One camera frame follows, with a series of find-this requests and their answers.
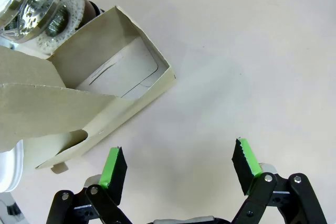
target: glass jar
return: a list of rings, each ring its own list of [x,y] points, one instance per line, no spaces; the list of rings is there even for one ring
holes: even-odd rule
[[[51,55],[100,14],[88,0],[0,0],[1,36]]]

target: green tape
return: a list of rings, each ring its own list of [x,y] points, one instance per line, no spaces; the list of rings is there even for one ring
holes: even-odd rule
[[[107,157],[103,172],[100,176],[99,185],[103,188],[107,188],[111,183],[114,167],[116,166],[117,158],[119,154],[119,148],[111,148],[109,156]]]
[[[239,139],[241,146],[243,148],[243,153],[245,155],[246,161],[251,169],[253,176],[258,177],[262,174],[262,169],[257,161],[256,156],[254,155],[248,141],[245,138]]]

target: table surface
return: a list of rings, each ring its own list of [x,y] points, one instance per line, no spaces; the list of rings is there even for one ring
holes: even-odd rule
[[[239,136],[281,176],[305,173],[336,221],[336,0],[91,1],[121,6],[177,84],[68,171],[25,174],[13,195],[30,223],[45,223],[57,191],[101,173],[114,146],[129,167],[120,207],[134,223],[232,220],[245,199],[230,160]],[[261,223],[283,220],[269,208]]]

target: cardboard box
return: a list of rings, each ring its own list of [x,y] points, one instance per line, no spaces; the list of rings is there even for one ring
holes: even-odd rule
[[[48,59],[1,48],[0,152],[24,140],[25,168],[82,155],[166,91],[174,72],[114,7]]]

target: gray metal part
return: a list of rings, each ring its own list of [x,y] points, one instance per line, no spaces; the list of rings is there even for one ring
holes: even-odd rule
[[[182,223],[196,223],[196,222],[204,222],[204,221],[212,221],[215,220],[213,216],[204,216],[204,217],[196,217],[189,220],[173,220],[173,219],[166,219],[166,220],[155,220],[153,224],[182,224]]]

